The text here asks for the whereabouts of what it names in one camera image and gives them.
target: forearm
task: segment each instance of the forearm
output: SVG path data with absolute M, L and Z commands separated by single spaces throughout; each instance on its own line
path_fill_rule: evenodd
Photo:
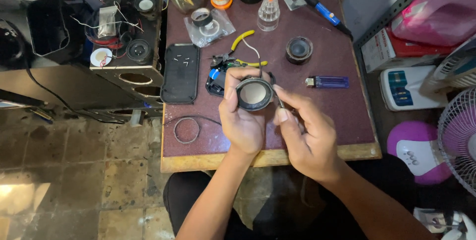
M 253 157 L 232 148 L 185 218 L 176 239 L 223 239 L 238 187 Z
M 370 240 L 435 239 L 401 204 L 347 165 L 338 180 L 321 184 L 343 202 Z

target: plastic bag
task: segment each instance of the plastic bag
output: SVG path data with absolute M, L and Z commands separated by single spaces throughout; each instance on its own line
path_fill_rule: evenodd
M 116 35 L 116 6 L 99 9 L 98 38 Z
M 476 32 L 476 0 L 414 0 L 393 21 L 395 36 L 454 46 Z
M 214 40 L 236 31 L 224 10 L 215 8 L 210 11 L 210 14 L 213 20 L 208 25 L 202 27 L 196 26 L 190 17 L 184 18 L 188 36 L 190 36 L 192 42 L 200 48 L 209 46 Z

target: hand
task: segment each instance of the hand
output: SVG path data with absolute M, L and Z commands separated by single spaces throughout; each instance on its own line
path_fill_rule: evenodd
M 233 67 L 227 70 L 225 97 L 220 103 L 220 120 L 223 134 L 230 140 L 230 151 L 256 156 L 263 147 L 265 117 L 263 111 L 247 112 L 238 107 L 237 85 L 245 76 L 259 76 L 259 69 L 251 66 Z M 266 81 L 269 75 L 264 73 Z
M 274 85 L 277 96 L 298 110 L 304 120 L 302 133 L 298 119 L 287 109 L 278 108 L 274 124 L 280 126 L 291 164 L 302 174 L 318 182 L 335 181 L 344 161 L 337 156 L 334 121 L 324 115 L 309 97 L 303 97 Z

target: soldering iron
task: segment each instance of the soldering iron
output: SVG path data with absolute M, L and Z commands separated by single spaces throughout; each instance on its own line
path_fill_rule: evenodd
M 304 0 L 309 6 L 314 7 L 317 9 L 322 16 L 324 16 L 332 25 L 343 32 L 344 34 L 350 37 L 350 40 L 353 41 L 354 37 L 350 30 L 334 15 L 334 13 L 330 12 L 324 5 L 319 2 L 319 0 Z

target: yellow pliers handle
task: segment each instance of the yellow pliers handle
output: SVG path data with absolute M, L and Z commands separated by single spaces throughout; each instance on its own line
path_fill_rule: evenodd
M 231 45 L 231 51 L 235 51 L 235 48 L 237 48 L 237 45 L 238 43 L 245 37 L 249 36 L 249 35 L 252 35 L 254 34 L 255 31 L 254 30 L 249 30 L 247 32 L 244 32 L 243 34 L 241 34 L 240 36 L 238 36 L 236 39 L 235 39 L 235 42 L 233 42 L 233 45 Z
M 258 63 L 258 62 L 248 63 L 248 62 L 244 62 L 244 61 L 242 61 L 242 60 L 240 60 L 240 59 L 236 59 L 235 61 L 238 61 L 241 65 L 242 65 L 242 64 L 246 64 L 246 65 L 253 66 L 253 67 L 256 67 L 256 68 L 259 67 L 259 63 Z M 261 62 L 261 66 L 265 66 L 265 65 L 267 65 L 267 64 L 268 64 L 267 61 L 262 61 L 262 62 Z

